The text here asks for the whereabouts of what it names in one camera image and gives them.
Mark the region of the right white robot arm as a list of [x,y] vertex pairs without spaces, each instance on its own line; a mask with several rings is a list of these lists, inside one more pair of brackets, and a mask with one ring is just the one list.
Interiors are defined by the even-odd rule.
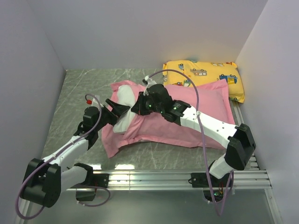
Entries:
[[221,183],[227,173],[244,170],[256,148],[248,125],[225,123],[184,101],[174,100],[162,84],[154,84],[140,92],[131,111],[141,116],[157,112],[165,120],[196,130],[226,148],[226,153],[213,162],[206,174],[206,182],[213,187]]

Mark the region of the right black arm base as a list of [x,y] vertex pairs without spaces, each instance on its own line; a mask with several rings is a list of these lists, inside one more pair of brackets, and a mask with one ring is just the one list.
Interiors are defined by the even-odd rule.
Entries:
[[[224,198],[225,188],[228,183],[228,193],[232,190],[234,183],[234,174],[225,174],[221,179],[217,179],[210,175],[211,184],[213,187],[213,193],[215,201],[219,203]],[[208,180],[206,173],[191,173],[191,178],[188,180],[188,183],[192,185],[193,188],[208,188]]]

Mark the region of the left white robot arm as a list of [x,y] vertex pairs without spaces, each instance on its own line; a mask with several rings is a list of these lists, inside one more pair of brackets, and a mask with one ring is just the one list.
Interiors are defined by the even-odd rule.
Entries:
[[32,159],[26,169],[19,198],[34,202],[43,207],[52,207],[63,190],[80,184],[84,188],[93,185],[93,168],[74,160],[88,151],[97,141],[98,132],[104,126],[115,125],[130,110],[106,99],[111,106],[90,105],[84,110],[83,120],[79,123],[72,138],[60,149],[43,159]]

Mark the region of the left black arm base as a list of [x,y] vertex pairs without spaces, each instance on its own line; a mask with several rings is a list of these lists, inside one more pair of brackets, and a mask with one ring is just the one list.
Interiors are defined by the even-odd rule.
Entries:
[[[108,190],[109,174],[93,174],[91,181],[87,184],[77,184],[76,189],[76,201],[77,204],[81,204],[85,207],[99,207],[106,204],[110,197],[111,192]],[[103,190],[107,193],[107,198],[99,204],[87,204],[86,202],[92,202],[96,198],[98,191]]]

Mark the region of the pink pillowcase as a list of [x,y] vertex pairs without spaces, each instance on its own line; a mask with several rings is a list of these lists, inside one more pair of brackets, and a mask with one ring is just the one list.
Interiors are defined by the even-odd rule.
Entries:
[[169,108],[142,116],[126,112],[115,125],[102,129],[102,143],[109,158],[122,146],[153,141],[182,147],[225,149],[235,133],[226,81],[197,87],[167,85],[174,100]]

